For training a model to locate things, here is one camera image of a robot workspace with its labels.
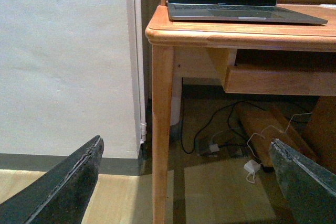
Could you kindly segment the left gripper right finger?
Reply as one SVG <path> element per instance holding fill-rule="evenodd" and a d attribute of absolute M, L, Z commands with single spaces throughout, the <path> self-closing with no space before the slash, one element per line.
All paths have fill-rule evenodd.
<path fill-rule="evenodd" d="M 269 155 L 297 223 L 335 223 L 335 174 L 277 138 Z"/>

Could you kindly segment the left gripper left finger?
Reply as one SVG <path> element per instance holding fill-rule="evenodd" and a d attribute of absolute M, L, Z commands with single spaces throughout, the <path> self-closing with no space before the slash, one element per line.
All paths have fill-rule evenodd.
<path fill-rule="evenodd" d="M 98 181 L 104 151 L 95 136 L 1 204 L 1 223 L 81 223 Z"/>

